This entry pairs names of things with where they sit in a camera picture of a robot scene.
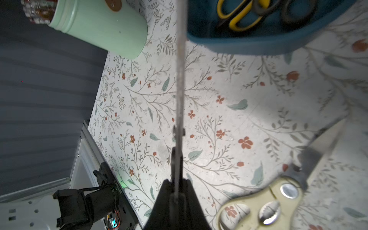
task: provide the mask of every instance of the electronic wires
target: electronic wires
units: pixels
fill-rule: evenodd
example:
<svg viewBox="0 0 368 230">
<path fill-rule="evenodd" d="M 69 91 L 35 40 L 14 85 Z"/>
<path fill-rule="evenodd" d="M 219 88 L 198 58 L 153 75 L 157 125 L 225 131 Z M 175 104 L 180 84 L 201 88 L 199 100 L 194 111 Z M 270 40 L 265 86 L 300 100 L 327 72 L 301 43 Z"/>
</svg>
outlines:
<svg viewBox="0 0 368 230">
<path fill-rule="evenodd" d="M 120 215 L 118 210 L 114 210 L 115 218 L 112 217 L 112 214 L 107 215 L 107 230 L 116 230 L 120 226 Z"/>
</svg>

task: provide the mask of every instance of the green leaf print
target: green leaf print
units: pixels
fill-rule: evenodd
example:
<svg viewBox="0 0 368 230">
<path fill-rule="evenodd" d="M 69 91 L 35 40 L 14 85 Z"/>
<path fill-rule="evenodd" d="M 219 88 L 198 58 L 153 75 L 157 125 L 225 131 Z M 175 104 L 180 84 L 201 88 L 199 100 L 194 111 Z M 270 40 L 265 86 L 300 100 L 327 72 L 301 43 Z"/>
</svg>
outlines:
<svg viewBox="0 0 368 230">
<path fill-rule="evenodd" d="M 128 179 L 128 182 L 131 183 L 132 185 L 135 185 L 135 183 L 131 179 Z"/>
<path fill-rule="evenodd" d="M 286 53 L 286 54 L 284 54 L 284 61 L 285 61 L 288 65 L 290 65 L 292 57 L 293 57 L 293 52 Z"/>
<path fill-rule="evenodd" d="M 135 83 L 137 82 L 138 78 L 135 78 L 133 80 L 130 81 L 130 86 L 133 87 L 135 85 Z"/>
<path fill-rule="evenodd" d="M 151 121 L 153 121 L 153 114 L 152 110 L 148 107 L 149 116 L 151 117 Z"/>
<path fill-rule="evenodd" d="M 348 207 L 345 207 L 343 208 L 344 211 L 349 215 L 349 216 L 352 216 L 354 218 L 363 218 L 363 217 L 367 217 L 367 215 L 355 210 L 355 209 L 352 209 L 352 208 L 348 208 Z"/>
<path fill-rule="evenodd" d="M 152 185 L 151 185 L 151 189 L 149 190 L 151 192 L 151 196 L 152 196 L 152 199 L 155 200 L 155 196 L 153 195 L 153 188 L 152 188 Z"/>
<path fill-rule="evenodd" d="M 170 75 L 168 76 L 168 78 L 166 79 L 166 81 L 163 83 L 162 85 L 162 91 L 166 91 L 167 90 L 167 86 L 169 85 L 169 81 L 170 81 Z"/>
<path fill-rule="evenodd" d="M 189 160 L 190 161 L 193 161 L 195 159 L 197 159 L 199 157 L 199 155 L 201 155 L 203 150 L 201 151 L 192 151 L 188 154 L 188 157 L 189 157 Z"/>
<path fill-rule="evenodd" d="M 251 184 L 255 186 L 261 185 L 263 182 L 263 165 L 261 162 L 261 166 L 259 166 L 253 174 L 253 179 L 251 180 Z"/>
<path fill-rule="evenodd" d="M 188 178 L 188 180 L 190 180 L 190 183 L 192 183 L 192 185 L 193 185 L 193 179 L 188 173 L 187 173 L 187 178 Z"/>
<path fill-rule="evenodd" d="M 244 110 L 248 107 L 248 102 L 246 99 L 243 99 L 237 104 L 228 105 L 228 107 L 232 110 Z"/>
<path fill-rule="evenodd" d="M 339 67 L 343 69 L 347 69 L 341 62 L 337 61 L 333 56 L 329 55 L 325 57 L 325 62 L 329 66 Z"/>
<path fill-rule="evenodd" d="M 150 135 L 149 135 L 149 138 L 151 138 L 152 140 L 154 140 L 154 141 L 158 141 L 159 139 L 153 134 L 153 133 L 151 133 Z"/>
<path fill-rule="evenodd" d="M 147 212 L 144 213 L 144 216 L 149 217 L 151 215 L 152 209 L 147 210 Z"/>
</svg>

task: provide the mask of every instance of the floral pattern surface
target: floral pattern surface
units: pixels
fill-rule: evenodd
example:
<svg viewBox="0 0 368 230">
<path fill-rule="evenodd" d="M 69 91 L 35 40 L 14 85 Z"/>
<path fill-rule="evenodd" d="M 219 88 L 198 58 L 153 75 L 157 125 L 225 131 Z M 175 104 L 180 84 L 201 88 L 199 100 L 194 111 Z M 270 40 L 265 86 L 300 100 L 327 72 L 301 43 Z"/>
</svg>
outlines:
<svg viewBox="0 0 368 230">
<path fill-rule="evenodd" d="M 130 0 L 148 22 L 142 53 L 108 53 L 89 131 L 144 224 L 170 178 L 176 109 L 176 2 Z M 289 54 L 214 53 L 187 42 L 183 175 L 213 229 L 229 199 L 255 193 L 296 162 L 323 127 L 347 117 L 292 229 L 368 229 L 368 2 L 357 1 Z M 227 207 L 229 224 L 247 212 Z"/>
</svg>

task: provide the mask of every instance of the teal bowl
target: teal bowl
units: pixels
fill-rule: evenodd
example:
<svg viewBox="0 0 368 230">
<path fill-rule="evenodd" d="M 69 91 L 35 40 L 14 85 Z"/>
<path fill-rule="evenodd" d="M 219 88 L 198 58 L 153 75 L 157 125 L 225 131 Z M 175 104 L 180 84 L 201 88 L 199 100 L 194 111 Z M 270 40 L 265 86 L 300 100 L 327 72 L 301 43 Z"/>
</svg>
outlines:
<svg viewBox="0 0 368 230">
<path fill-rule="evenodd" d="M 278 55 L 294 51 L 313 40 L 319 31 L 349 9 L 356 0 L 319 0 L 316 13 L 308 24 L 291 29 L 281 22 L 280 11 L 267 16 L 249 31 L 232 32 L 227 26 L 216 29 L 219 21 L 217 0 L 188 0 L 188 39 L 217 53 L 247 55 Z M 223 12 L 229 13 L 242 0 L 225 0 Z M 303 15 L 306 0 L 295 0 L 293 15 Z M 256 19 L 250 12 L 238 26 L 246 26 Z"/>
</svg>

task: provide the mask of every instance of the green container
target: green container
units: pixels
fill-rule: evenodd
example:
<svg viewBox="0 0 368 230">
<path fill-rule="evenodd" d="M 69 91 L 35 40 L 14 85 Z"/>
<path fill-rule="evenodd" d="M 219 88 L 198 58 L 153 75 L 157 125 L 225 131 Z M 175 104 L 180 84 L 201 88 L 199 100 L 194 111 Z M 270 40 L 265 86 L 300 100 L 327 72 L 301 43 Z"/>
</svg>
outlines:
<svg viewBox="0 0 368 230">
<path fill-rule="evenodd" d="M 124 0 L 59 0 L 49 26 L 127 59 L 147 39 L 146 20 Z"/>
</svg>

